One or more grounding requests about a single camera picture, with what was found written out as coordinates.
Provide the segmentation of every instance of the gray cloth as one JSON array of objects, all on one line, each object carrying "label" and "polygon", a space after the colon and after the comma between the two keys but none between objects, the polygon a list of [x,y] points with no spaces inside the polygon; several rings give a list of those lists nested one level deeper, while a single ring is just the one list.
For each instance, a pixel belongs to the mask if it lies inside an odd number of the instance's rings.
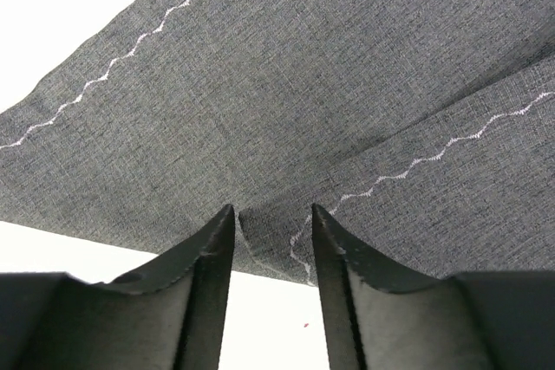
[{"label": "gray cloth", "polygon": [[136,0],[0,114],[0,218],[161,252],[233,203],[235,269],[313,282],[310,203],[547,94],[336,215],[436,276],[552,268],[552,5]]}]

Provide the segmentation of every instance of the garment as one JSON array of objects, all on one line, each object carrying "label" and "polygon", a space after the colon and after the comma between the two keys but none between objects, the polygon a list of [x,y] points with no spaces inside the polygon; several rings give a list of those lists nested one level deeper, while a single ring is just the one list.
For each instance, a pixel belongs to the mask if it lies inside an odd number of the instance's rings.
[{"label": "garment", "polygon": [[232,203],[234,269],[315,283],[318,202],[433,276],[553,268],[552,5],[136,0],[0,114],[0,219],[161,252]]}]

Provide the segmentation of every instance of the folded fabric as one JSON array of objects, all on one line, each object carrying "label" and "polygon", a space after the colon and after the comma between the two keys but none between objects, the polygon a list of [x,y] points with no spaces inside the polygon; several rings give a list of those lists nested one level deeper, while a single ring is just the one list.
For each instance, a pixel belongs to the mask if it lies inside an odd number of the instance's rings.
[{"label": "folded fabric", "polygon": [[235,269],[313,282],[318,201],[432,275],[552,267],[554,51],[552,0],[136,0],[0,114],[0,219],[161,252],[232,203]]}]

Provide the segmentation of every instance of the white stitching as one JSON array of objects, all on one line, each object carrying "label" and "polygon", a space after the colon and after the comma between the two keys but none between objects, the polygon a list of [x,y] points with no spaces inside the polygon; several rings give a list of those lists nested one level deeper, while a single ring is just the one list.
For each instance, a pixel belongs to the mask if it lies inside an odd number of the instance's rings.
[{"label": "white stitching", "polygon": [[37,125],[33,125],[31,127],[29,127],[27,129],[27,131],[25,132],[25,134],[17,141],[10,143],[9,145],[1,145],[0,146],[0,150],[2,149],[6,149],[8,147],[15,147],[15,146],[20,146],[24,140],[27,139],[27,137],[29,136],[29,134],[31,132],[33,132],[34,130],[38,129],[39,127],[45,127],[45,126],[49,126],[49,125],[53,125],[54,122],[56,121],[56,119],[58,118],[58,116],[60,116],[60,114],[62,114],[63,109],[66,108],[67,106],[70,106],[72,104],[76,104],[78,102],[80,102],[83,98],[83,95],[85,94],[85,91],[87,90],[87,88],[89,88],[90,86],[92,86],[93,84],[96,84],[97,82],[101,82],[101,81],[106,81],[108,79],[108,76],[110,75],[110,69],[118,62],[121,60],[125,60],[131,56],[134,56],[135,51],[137,50],[137,47],[139,47],[139,44],[148,36],[152,36],[154,34],[157,34],[159,32],[161,32],[164,29],[164,24],[166,23],[166,19],[177,9],[181,9],[181,8],[185,8],[186,6],[189,6],[189,4],[191,4],[191,0],[185,0],[183,3],[177,5],[177,6],[173,6],[170,9],[166,10],[166,13],[164,14],[164,18],[162,19],[162,22],[160,23],[160,25],[158,26],[158,28],[156,28],[155,30],[152,30],[150,32],[146,32],[144,34],[142,34],[141,36],[139,36],[137,38],[137,41],[135,41],[135,45],[133,46],[133,48],[127,52],[125,55],[122,56],[117,56],[114,59],[112,59],[112,61],[110,61],[110,63],[108,64],[108,69],[106,70],[106,72],[104,73],[104,75],[102,75],[101,77],[95,79],[95,80],[91,80],[91,81],[87,81],[84,85],[84,87],[82,88],[81,93],[72,101],[69,101],[67,103],[62,104],[61,106],[58,107],[58,110],[55,112],[55,115],[52,119],[45,121],[43,123],[39,123]]},{"label": "white stitching", "polygon": [[[481,138],[482,134],[487,130],[487,128],[497,119],[501,119],[504,117],[513,117],[513,116],[522,116],[526,113],[528,113],[528,110],[530,110],[532,108],[532,106],[534,104],[536,104],[538,101],[543,100],[545,97],[548,97],[550,95],[555,94],[555,91],[550,91],[550,92],[546,92],[546,93],[542,93],[540,94],[538,97],[536,97],[533,101],[530,102],[530,104],[528,104],[528,106],[521,108],[520,110],[517,110],[516,112],[512,112],[512,113],[501,113],[501,114],[495,114],[494,116],[492,116],[490,118],[490,120],[487,121],[487,123],[475,134],[471,134],[470,136],[463,136],[463,137],[459,137],[459,138],[452,138],[448,141],[448,143],[443,147],[443,149],[441,150],[441,152],[437,153],[436,155],[429,157],[429,158],[418,158],[418,159],[414,159],[410,166],[408,167],[408,169],[398,175],[395,176],[381,176],[378,177],[378,179],[374,182],[374,184],[372,184],[372,186],[370,187],[369,190],[367,190],[366,192],[360,193],[360,194],[343,194],[341,196],[341,198],[339,199],[339,202],[337,203],[337,205],[333,208],[333,210],[330,211],[330,214],[333,216],[337,213],[337,210],[339,210],[339,207],[342,205],[342,203],[344,201],[347,201],[348,199],[351,198],[362,198],[362,197],[370,197],[372,195],[372,193],[374,192],[374,187],[378,184],[380,184],[382,181],[385,181],[386,179],[391,179],[391,180],[398,180],[398,179],[405,179],[408,175],[408,173],[410,172],[411,169],[413,169],[415,166],[421,164],[422,162],[432,162],[432,161],[437,161],[440,160],[443,155],[445,154],[445,152],[447,151],[447,149],[449,147],[451,147],[452,145],[454,145],[457,142],[460,142],[462,140],[476,140]],[[301,230],[295,234],[294,236],[291,237],[290,240],[290,245],[291,245],[291,257],[293,258],[293,260],[295,260],[296,262],[302,264],[304,266],[304,269],[306,270],[307,273],[307,283],[311,284],[310,281],[310,269],[311,266],[301,260],[297,254],[295,254],[295,252],[293,251],[293,248],[295,246],[295,244],[297,243],[298,239],[303,235],[304,233],[304,228],[306,227],[306,225],[311,221],[312,219],[312,215],[309,214],[309,216],[304,220],[304,224],[303,227],[301,228]]]}]

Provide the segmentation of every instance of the white surface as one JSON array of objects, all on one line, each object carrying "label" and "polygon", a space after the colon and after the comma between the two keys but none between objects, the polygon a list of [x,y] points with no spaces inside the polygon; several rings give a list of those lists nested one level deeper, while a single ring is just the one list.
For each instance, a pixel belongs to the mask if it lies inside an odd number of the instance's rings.
[{"label": "white surface", "polygon": [[[0,0],[0,112],[132,1]],[[0,272],[65,270],[109,282],[153,257],[0,222]],[[220,369],[262,368],[329,368],[318,292],[233,272]]]}]

